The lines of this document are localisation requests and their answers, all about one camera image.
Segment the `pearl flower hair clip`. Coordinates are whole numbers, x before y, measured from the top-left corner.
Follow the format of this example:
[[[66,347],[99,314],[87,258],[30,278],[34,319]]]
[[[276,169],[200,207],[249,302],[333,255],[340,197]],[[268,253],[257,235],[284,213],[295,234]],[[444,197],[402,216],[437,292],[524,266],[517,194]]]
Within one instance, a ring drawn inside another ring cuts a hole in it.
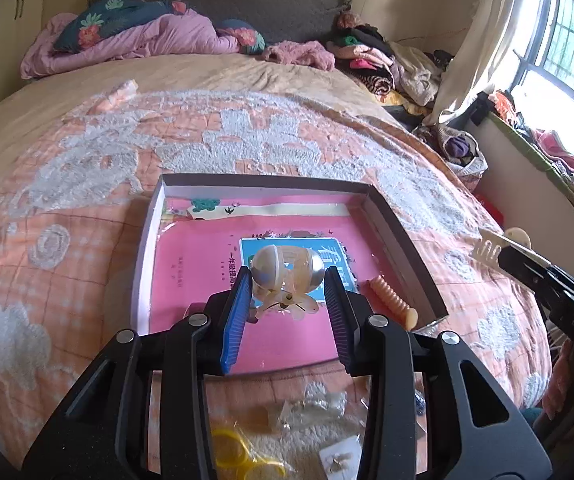
[[[252,297],[261,302],[253,314],[256,321],[274,312],[295,321],[319,312],[319,302],[311,293],[323,283],[325,266],[315,250],[267,245],[251,259],[250,271]]]

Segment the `cream claw hair clip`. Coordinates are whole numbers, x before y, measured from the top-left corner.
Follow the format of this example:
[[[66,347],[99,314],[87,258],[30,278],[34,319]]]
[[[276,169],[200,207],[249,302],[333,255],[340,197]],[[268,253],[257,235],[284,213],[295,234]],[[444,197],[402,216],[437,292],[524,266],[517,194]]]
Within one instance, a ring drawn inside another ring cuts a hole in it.
[[[502,234],[480,228],[479,240],[474,245],[472,257],[480,263],[496,263],[500,251],[505,247],[530,252],[531,238],[525,230],[520,228],[509,228]]]

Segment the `clear bag of jewelry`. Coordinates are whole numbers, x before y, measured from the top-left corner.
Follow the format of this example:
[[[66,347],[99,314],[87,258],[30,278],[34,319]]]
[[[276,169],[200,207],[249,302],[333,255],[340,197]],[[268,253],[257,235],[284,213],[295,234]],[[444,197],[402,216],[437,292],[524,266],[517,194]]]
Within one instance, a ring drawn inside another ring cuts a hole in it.
[[[337,422],[345,416],[348,394],[331,392],[323,382],[308,382],[303,395],[296,400],[285,400],[266,408],[270,430],[285,434],[310,426]]]

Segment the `pink children's book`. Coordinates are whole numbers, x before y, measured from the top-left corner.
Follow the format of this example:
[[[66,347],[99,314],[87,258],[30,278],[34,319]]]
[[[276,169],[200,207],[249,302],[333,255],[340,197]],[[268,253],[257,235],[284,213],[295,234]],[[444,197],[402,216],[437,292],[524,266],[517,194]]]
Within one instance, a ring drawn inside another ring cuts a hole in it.
[[[393,315],[372,285],[405,294],[373,215],[360,200],[281,196],[265,204],[165,201],[151,223],[153,252],[142,265],[149,285],[150,332],[167,330],[230,289],[240,268],[252,273],[252,305],[235,374],[287,370],[336,359],[323,275],[333,266],[349,292]]]

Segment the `red plastic box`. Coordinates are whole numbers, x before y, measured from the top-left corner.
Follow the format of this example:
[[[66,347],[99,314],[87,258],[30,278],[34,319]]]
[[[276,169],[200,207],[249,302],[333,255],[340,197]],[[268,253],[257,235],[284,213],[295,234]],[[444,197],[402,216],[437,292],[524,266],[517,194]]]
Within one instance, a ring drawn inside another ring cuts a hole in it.
[[[494,221],[499,226],[504,226],[504,216],[502,212],[496,208],[493,203],[491,203],[491,200],[488,200],[488,198],[482,194],[476,194],[475,197],[477,198],[480,205],[484,207],[488,214],[490,214],[490,216],[494,219]]]

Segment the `shallow cardboard box tray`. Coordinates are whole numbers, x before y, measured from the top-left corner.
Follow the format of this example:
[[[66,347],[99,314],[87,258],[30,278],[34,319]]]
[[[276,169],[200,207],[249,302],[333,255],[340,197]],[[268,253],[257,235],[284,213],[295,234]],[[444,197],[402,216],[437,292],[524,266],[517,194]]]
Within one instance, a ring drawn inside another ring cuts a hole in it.
[[[412,240],[383,195],[364,183],[233,174],[165,174],[153,191],[136,259],[130,325],[162,332],[230,289],[267,245],[315,250],[349,292],[388,314],[369,281],[385,279],[418,313],[448,314]]]

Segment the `clothes on window sill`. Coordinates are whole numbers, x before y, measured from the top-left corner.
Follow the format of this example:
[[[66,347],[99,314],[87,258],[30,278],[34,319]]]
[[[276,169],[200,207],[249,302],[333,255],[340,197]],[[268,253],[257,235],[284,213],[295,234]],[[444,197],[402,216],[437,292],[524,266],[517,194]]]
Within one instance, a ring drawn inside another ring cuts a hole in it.
[[[574,154],[564,149],[557,132],[529,128],[505,92],[480,92],[479,96],[489,110],[488,117],[496,121],[504,136],[574,207]]]

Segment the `floral laundry bag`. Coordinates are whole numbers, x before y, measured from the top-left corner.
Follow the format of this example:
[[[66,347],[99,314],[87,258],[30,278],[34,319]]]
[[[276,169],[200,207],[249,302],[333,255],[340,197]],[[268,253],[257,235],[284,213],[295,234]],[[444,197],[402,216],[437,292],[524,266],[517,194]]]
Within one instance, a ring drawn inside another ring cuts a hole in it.
[[[413,133],[442,157],[470,192],[476,190],[488,162],[470,133],[440,124],[419,125]]]

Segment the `window with grille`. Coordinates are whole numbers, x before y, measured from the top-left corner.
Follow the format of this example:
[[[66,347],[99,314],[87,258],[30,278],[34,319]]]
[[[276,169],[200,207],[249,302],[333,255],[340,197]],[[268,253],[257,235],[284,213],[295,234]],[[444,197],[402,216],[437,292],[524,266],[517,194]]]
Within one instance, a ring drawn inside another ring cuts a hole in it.
[[[511,95],[526,124],[574,154],[574,0],[524,0],[513,53]]]

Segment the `cream curtain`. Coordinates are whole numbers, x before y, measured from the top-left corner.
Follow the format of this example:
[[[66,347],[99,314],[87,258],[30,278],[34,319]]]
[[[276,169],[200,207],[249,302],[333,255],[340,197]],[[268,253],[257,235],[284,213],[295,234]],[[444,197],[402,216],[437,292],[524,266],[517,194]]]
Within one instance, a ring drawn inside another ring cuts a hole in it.
[[[470,30],[442,76],[425,126],[455,117],[487,87],[511,47],[523,2],[479,0]]]

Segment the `pile of clothes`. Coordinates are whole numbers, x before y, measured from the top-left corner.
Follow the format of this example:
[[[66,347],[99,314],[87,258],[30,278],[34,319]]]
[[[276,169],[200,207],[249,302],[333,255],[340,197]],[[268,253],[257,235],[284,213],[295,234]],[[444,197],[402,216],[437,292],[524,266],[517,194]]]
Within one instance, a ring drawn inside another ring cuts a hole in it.
[[[414,105],[431,110],[442,75],[453,60],[444,50],[424,52],[387,41],[360,15],[342,11],[335,18],[326,49],[333,53],[339,70],[347,73],[382,103],[397,92]]]

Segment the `pink fluffy garment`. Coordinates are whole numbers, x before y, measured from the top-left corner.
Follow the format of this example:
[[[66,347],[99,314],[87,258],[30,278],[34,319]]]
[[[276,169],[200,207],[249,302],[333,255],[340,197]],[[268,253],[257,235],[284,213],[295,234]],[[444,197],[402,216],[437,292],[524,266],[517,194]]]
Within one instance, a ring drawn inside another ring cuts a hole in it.
[[[261,58],[263,61],[281,65],[309,66],[330,72],[335,68],[335,57],[318,41],[281,41],[267,47]]]

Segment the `pink purple duvet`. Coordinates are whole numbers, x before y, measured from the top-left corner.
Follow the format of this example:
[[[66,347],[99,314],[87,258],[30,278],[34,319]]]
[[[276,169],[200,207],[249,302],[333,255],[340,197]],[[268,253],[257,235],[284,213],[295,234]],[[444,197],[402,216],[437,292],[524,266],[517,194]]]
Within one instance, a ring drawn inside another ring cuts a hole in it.
[[[74,18],[72,13],[59,13],[49,20],[22,58],[19,75],[23,80],[124,58],[239,51],[235,37],[217,35],[209,18],[189,9],[183,14],[165,14],[144,25],[125,29],[81,52],[58,53],[56,39]]]

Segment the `tan bed sheet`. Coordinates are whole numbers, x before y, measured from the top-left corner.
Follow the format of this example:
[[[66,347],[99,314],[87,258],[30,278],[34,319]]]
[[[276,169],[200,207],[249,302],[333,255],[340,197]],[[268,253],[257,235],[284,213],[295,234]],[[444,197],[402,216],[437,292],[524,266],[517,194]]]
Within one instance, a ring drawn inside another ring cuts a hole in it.
[[[353,116],[396,122],[343,73],[228,55],[168,55],[106,62],[27,84],[0,102],[0,184],[12,163],[52,122],[133,79],[142,92],[212,90],[302,96]]]

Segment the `dark floral pillow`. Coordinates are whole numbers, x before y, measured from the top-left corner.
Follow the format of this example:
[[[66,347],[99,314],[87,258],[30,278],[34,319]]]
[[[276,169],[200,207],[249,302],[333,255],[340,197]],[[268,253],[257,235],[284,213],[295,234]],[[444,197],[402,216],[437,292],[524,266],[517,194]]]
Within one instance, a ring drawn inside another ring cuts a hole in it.
[[[59,53],[78,53],[165,14],[184,14],[183,0],[98,0],[74,18],[55,41]]]

